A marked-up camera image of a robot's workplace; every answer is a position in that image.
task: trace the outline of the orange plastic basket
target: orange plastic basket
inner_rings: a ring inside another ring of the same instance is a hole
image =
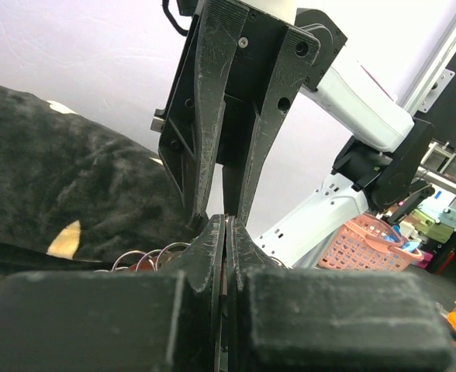
[[[386,236],[394,236],[398,242],[385,240]],[[423,260],[419,250],[403,250],[404,242],[387,223],[360,215],[340,228],[319,266],[334,270],[402,271],[412,261]]]

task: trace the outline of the plastic storage bin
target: plastic storage bin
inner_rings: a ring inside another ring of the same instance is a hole
[[[430,204],[420,204],[418,209],[436,223],[456,228],[456,209],[451,207],[442,208]]]
[[[415,209],[411,213],[411,216],[418,221],[414,224],[414,227],[420,233],[440,243],[446,243],[452,236],[452,233],[456,231],[456,228],[444,225],[443,223],[437,223],[437,221],[425,215],[419,209]]]
[[[397,242],[385,240],[394,236]],[[334,270],[402,271],[423,254],[402,249],[405,240],[387,223],[370,215],[346,222],[328,246],[319,266]]]

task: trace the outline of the metal bracket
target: metal bracket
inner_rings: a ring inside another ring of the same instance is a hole
[[[434,105],[435,101],[438,100],[438,97],[442,94],[444,89],[448,86],[448,83],[454,78],[455,73],[453,71],[447,70],[446,68],[442,72],[442,75],[435,81],[434,86],[431,88],[428,95],[421,102],[418,111],[428,112],[431,107]]]

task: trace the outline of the pink basket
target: pink basket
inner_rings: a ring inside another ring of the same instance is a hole
[[[399,241],[389,242],[386,236]],[[334,270],[402,271],[423,254],[402,249],[405,240],[390,225],[370,215],[360,215],[343,225],[319,262]]]

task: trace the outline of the black blanket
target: black blanket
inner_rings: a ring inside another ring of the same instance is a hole
[[[191,240],[197,232],[185,222],[155,153],[0,86],[0,243],[113,262],[129,250]]]

